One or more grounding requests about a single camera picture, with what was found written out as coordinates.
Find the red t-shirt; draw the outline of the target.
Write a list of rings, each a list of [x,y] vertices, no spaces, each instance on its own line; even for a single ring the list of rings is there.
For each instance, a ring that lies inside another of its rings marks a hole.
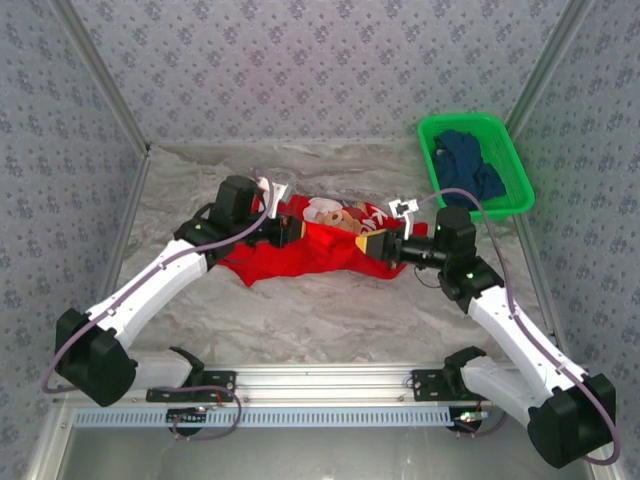
[[[362,201],[294,195],[278,212],[305,224],[304,236],[282,248],[268,243],[238,244],[220,264],[248,287],[274,277],[351,271],[379,279],[393,279],[403,270],[365,255],[356,237],[374,231],[404,229],[404,221]]]

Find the green plastic basket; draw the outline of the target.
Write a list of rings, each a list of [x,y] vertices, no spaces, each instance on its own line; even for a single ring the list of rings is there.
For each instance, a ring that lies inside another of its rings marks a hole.
[[[525,213],[533,206],[535,194],[505,125],[499,118],[486,113],[440,114],[419,122],[418,137],[436,191],[441,189],[432,163],[434,138],[448,130],[475,136],[484,161],[495,167],[505,184],[505,196],[480,202],[490,220],[500,222],[512,215]]]

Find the dark blue garment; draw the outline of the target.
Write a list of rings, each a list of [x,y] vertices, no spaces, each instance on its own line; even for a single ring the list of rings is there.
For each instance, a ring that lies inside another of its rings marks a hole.
[[[507,194],[495,167],[484,161],[475,136],[448,130],[435,137],[434,142],[432,163],[441,190],[465,190],[479,202]]]

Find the small black circuit board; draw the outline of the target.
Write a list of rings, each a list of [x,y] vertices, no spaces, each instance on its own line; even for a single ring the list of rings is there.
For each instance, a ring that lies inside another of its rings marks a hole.
[[[166,412],[165,422],[170,431],[190,437],[202,430],[206,417],[203,407],[172,408]]]
[[[473,435],[489,414],[483,410],[462,407],[449,408],[452,425],[448,429],[455,433]]]

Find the aluminium table side rail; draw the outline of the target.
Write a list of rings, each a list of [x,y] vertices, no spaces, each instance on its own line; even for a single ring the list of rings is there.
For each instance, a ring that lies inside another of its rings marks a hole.
[[[117,281],[125,256],[125,250],[128,245],[138,204],[144,189],[149,165],[149,152],[145,151],[140,158],[140,162],[133,177],[119,228],[112,244],[109,260],[106,264],[105,275],[97,292],[98,302],[103,301],[116,290]]]

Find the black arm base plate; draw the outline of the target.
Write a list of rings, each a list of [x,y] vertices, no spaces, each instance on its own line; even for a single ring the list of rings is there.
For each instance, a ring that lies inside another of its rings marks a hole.
[[[236,376],[236,372],[232,370],[192,372],[179,387],[148,389],[145,399],[150,403],[232,403]]]
[[[478,402],[486,397],[471,392],[458,371],[448,368],[417,369],[411,372],[411,388],[416,402]]]

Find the slanted aluminium frame post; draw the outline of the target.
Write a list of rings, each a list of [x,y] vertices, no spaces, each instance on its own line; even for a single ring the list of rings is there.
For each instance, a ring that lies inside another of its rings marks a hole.
[[[551,30],[548,41],[512,108],[506,129],[513,141],[521,134],[537,102],[552,80],[553,74],[569,50],[573,40],[596,0],[567,0]]]
[[[72,1],[48,0],[48,2],[125,136],[136,151],[145,154],[148,144],[144,134]]]

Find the wide aluminium mounting rail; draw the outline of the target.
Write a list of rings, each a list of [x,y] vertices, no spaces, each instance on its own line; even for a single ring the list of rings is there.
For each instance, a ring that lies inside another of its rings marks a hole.
[[[247,407],[404,406],[414,402],[411,372],[441,363],[233,365]]]

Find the aluminium frame leg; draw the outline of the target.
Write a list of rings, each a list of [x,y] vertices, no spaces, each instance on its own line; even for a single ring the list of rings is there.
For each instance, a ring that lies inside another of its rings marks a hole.
[[[75,408],[54,404],[45,417],[24,480],[57,480],[71,436]]]
[[[585,480],[626,480],[624,473],[620,472],[617,464],[601,466],[582,462],[581,468],[584,471]]]

